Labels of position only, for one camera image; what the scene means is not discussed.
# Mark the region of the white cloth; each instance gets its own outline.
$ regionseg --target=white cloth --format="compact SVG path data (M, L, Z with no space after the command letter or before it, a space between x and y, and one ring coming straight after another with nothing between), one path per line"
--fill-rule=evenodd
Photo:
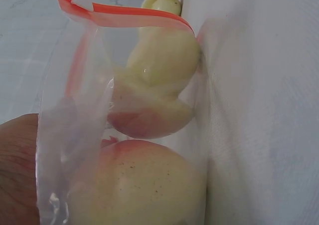
M206 224L319 224L319 0L184 0L183 16L209 76Z

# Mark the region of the human hand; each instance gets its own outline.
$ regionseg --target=human hand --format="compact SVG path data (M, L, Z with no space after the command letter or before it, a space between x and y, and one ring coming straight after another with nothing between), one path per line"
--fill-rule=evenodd
M35 151L38 116L0 125L0 224L38 225Z

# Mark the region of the apple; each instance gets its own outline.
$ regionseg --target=apple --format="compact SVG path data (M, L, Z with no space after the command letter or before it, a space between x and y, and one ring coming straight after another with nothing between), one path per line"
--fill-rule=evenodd
M171 86L177 96L194 75L200 59L196 37L185 30L153 27L130 54L127 68L150 87Z
M170 94L174 87L150 88L128 69L114 69L114 91L108 122L119 132L142 139L177 132L193 118L193 110Z
M179 2L179 0L156 0L152 4L152 9L162 10L180 15L181 3Z
M174 225L191 215L204 176L167 147L126 140L101 150L96 169L73 178L68 208L77 225Z

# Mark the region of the plastic bag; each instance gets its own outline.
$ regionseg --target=plastic bag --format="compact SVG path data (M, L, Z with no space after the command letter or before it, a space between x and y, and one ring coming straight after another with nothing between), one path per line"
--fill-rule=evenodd
M190 26L163 11L59 4L72 20L39 114L41 224L203 224L207 152L196 130L200 48Z

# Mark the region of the white tab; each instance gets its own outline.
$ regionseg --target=white tab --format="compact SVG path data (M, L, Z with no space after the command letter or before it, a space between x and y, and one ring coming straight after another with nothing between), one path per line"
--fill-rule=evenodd
M86 9L88 11L94 11L91 0L71 0L71 4L75 4L78 7Z

